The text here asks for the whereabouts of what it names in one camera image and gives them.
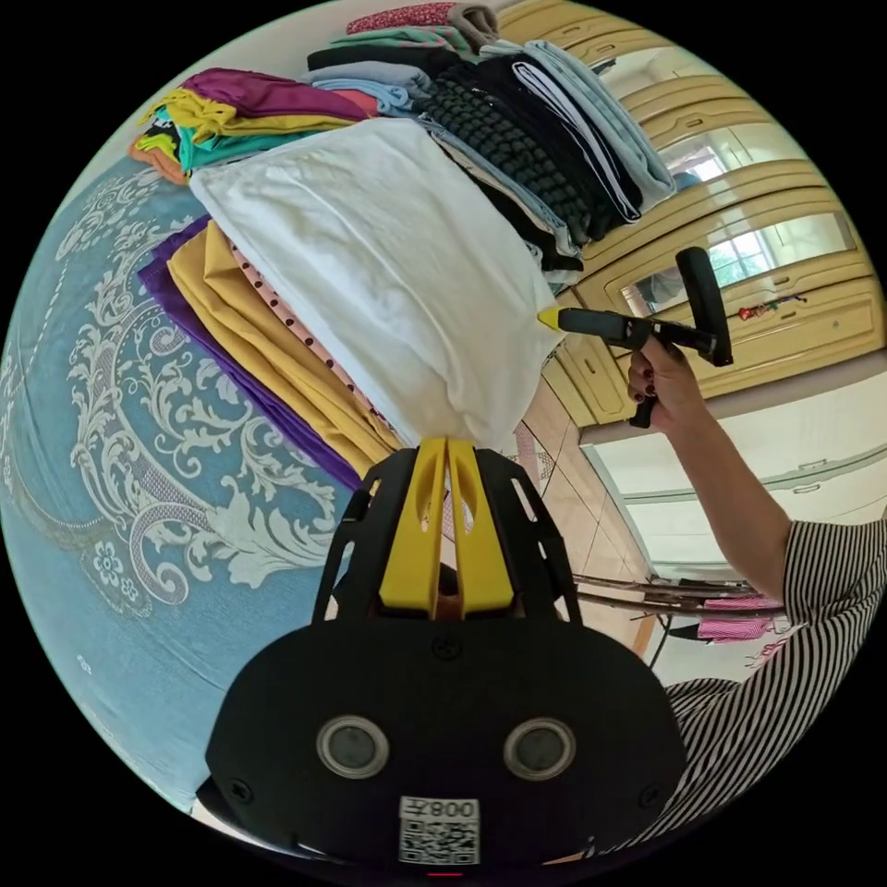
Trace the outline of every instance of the purple fabric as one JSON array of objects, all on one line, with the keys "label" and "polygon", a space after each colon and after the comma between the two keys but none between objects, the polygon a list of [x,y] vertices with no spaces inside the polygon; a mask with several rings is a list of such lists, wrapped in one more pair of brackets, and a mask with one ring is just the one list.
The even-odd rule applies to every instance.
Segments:
[{"label": "purple fabric", "polygon": [[301,419],[261,382],[249,375],[224,351],[207,332],[200,318],[179,292],[166,263],[182,244],[199,234],[209,221],[210,217],[204,215],[155,247],[152,251],[152,261],[139,271],[141,282],[166,314],[213,355],[222,371],[252,400],[261,413],[273,422],[290,443],[307,453],[344,487],[356,490],[360,485],[358,473],[335,450],[327,446],[304,419]]},{"label": "purple fabric", "polygon": [[210,67],[189,77],[182,89],[232,104],[242,117],[326,114],[346,120],[367,119],[367,113],[344,96],[258,71]]}]

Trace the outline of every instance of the wooden wardrobe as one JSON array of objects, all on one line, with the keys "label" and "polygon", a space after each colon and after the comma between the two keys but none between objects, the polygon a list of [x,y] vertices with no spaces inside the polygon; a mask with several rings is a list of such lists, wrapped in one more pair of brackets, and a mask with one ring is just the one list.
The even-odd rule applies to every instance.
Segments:
[{"label": "wooden wardrobe", "polygon": [[[698,184],[636,225],[588,245],[584,277],[558,298],[560,304],[692,322],[685,301],[646,302],[637,284],[667,276],[676,252],[690,246],[707,249],[713,263],[715,255],[735,254],[747,271],[754,263],[736,244],[747,248],[752,235],[760,244],[760,272],[722,283],[734,365],[716,370],[690,355],[705,396],[885,347],[881,287],[840,201],[784,130],[733,82],[657,34],[564,0],[511,6],[500,14],[500,31],[514,43],[555,43],[588,65],[615,59],[602,81],[673,172],[681,168],[686,146],[723,147],[723,156],[712,155],[723,163]],[[642,70],[645,79],[619,79],[621,64]],[[755,139],[767,147],[741,150]],[[776,300],[760,316],[737,316],[740,308]],[[626,392],[629,360],[599,339],[569,335],[543,375],[577,425],[604,424],[634,414]]]}]

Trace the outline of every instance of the tiled floor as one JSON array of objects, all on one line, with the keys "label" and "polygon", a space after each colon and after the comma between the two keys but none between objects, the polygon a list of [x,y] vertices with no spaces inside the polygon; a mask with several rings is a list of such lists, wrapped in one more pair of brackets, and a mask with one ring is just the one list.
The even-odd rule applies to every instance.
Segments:
[{"label": "tiled floor", "polygon": [[[518,461],[536,484],[564,536],[574,573],[642,581],[646,567],[640,551],[613,499],[579,449],[578,439],[579,429],[543,380],[505,454]],[[443,562],[455,565],[452,522],[445,523],[443,531]],[[626,595],[613,589],[589,590],[608,597]],[[641,598],[639,593],[630,596]],[[588,601],[582,601],[580,609],[587,626],[643,653],[650,627],[636,612]]]}]

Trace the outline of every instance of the wardrobe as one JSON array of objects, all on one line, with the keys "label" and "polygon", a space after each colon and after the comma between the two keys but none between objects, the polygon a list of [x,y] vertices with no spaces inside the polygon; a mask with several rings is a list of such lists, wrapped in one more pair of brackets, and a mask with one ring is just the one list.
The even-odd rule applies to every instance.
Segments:
[{"label": "wardrobe", "polygon": [[[885,347],[881,287],[840,201],[739,87],[657,34],[564,0],[511,6],[500,29],[515,43],[556,43],[593,66],[672,173],[695,180],[636,225],[590,244],[583,279],[561,305],[691,322],[674,255],[700,246],[721,283],[735,357],[715,370],[690,355],[706,397]],[[757,311],[743,319],[740,309]],[[634,414],[629,360],[569,335],[543,375],[576,425],[601,425]]]},{"label": "wardrobe", "polygon": [[[887,411],[876,406],[885,391],[887,369],[721,424],[789,517],[867,523],[887,508]],[[661,435],[596,444],[592,460],[618,491],[657,576],[730,576],[687,474]]]}]

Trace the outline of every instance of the qr code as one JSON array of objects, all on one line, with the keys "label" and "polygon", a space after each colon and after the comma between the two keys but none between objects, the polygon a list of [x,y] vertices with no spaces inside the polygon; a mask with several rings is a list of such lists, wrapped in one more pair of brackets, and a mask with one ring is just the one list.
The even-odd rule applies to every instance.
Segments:
[{"label": "qr code", "polygon": [[480,862],[477,820],[401,820],[400,861],[430,866]]}]

